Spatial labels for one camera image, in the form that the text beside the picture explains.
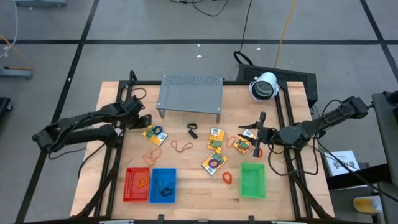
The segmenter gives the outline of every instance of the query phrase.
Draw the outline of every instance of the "blue plastic bin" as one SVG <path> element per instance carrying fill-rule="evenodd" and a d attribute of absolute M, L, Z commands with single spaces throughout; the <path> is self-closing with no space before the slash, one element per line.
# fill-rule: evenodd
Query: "blue plastic bin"
<path fill-rule="evenodd" d="M 154 168 L 150 180 L 150 203 L 175 203 L 177 172 L 173 168 Z"/>

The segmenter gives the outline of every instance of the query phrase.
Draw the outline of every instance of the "small package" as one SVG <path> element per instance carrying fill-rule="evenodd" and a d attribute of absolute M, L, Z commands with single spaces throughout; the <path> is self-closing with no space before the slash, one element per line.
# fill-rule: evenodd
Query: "small package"
<path fill-rule="evenodd" d="M 225 131 L 218 129 L 218 128 L 211 128 L 210 135 L 209 135 L 209 143 L 207 148 L 220 151 L 223 145 Z"/>
<path fill-rule="evenodd" d="M 249 130 L 247 130 L 247 129 L 244 130 L 243 135 L 244 135 L 244 136 L 247 136 L 247 137 L 250 137 L 250 138 L 254 138 L 254 139 L 257 138 L 253 133 L 251 133 L 251 132 L 250 132 Z M 242 137 L 239 137 L 239 138 L 236 140 L 236 142 L 234 143 L 234 147 L 235 147 L 239 152 L 242 152 L 243 154 L 246 153 L 246 151 L 249 149 L 250 146 L 251 146 L 251 143 L 250 143 L 248 140 L 246 140 L 246 139 L 244 139 L 244 138 L 242 138 Z"/>
<path fill-rule="evenodd" d="M 221 153 L 221 151 L 215 151 L 207 160 L 205 160 L 201 166 L 213 175 L 228 159 Z"/>
<path fill-rule="evenodd" d="M 150 125 L 145 129 L 145 131 L 142 133 L 145 138 L 149 139 L 151 142 L 155 143 L 157 146 L 160 146 L 164 139 L 166 139 L 167 134 L 164 133 L 163 131 L 159 134 L 155 134 L 154 132 L 154 127 L 153 125 Z"/>

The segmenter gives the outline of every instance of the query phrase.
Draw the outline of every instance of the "red plastic bin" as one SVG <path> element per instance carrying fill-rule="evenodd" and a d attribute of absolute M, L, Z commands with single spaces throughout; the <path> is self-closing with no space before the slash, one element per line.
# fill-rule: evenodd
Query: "red plastic bin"
<path fill-rule="evenodd" d="M 147 184 L 138 186 L 146 177 Z M 130 167 L 126 169 L 126 182 L 124 183 L 123 202 L 145 202 L 149 196 L 150 171 L 148 167 Z"/>

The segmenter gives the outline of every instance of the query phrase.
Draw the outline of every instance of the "green basket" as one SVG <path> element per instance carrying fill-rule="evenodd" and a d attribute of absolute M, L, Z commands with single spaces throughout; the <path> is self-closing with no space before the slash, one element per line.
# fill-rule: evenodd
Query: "green basket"
<path fill-rule="evenodd" d="M 241 164 L 241 196 L 266 197 L 266 167 L 263 164 Z"/>

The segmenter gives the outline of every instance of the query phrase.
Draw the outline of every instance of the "gray floor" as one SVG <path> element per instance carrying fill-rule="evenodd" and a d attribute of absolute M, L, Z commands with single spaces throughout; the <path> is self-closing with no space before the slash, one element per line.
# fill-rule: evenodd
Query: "gray floor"
<path fill-rule="evenodd" d="M 79 40 L 93 0 L 69 0 L 65 8 L 19 8 L 19 39 Z M 247 39 L 279 39 L 292 0 L 253 0 Z M 224 1 L 205 0 L 198 7 L 216 12 Z M 230 0 L 218 17 L 207 17 L 191 5 L 166 0 L 100 0 L 88 39 L 240 39 L 249 1 Z M 386 40 L 398 39 L 393 0 L 368 1 Z M 10 21 L 10 1 L 0 2 L 0 19 Z M 2 23 L 0 34 L 14 37 L 13 21 Z M 286 39 L 377 40 L 359 0 L 301 0 L 287 29 Z M 39 149 L 31 136 L 51 122 L 77 45 L 18 45 L 34 63 L 31 80 L 0 79 L 0 96 L 12 98 L 14 111 L 0 129 L 0 220 L 13 222 L 32 175 Z M 393 57 L 398 46 L 389 45 Z M 72 80 L 62 116 L 95 108 L 103 80 L 127 79 L 133 69 L 140 80 L 159 80 L 164 73 L 219 75 L 235 80 L 235 44 L 85 45 Z M 243 52 L 255 65 L 272 67 L 277 45 L 246 44 Z M 0 66 L 23 66 L 14 53 Z M 319 109 L 334 99 L 397 89 L 397 81 L 380 45 L 283 45 L 279 68 L 317 74 Z M 347 121 L 323 138 L 333 151 L 353 150 L 357 160 L 371 165 L 386 161 L 373 111 L 358 121 Z M 47 161 L 27 221 L 66 218 L 77 183 L 83 152 Z M 335 207 L 344 214 L 343 207 Z"/>

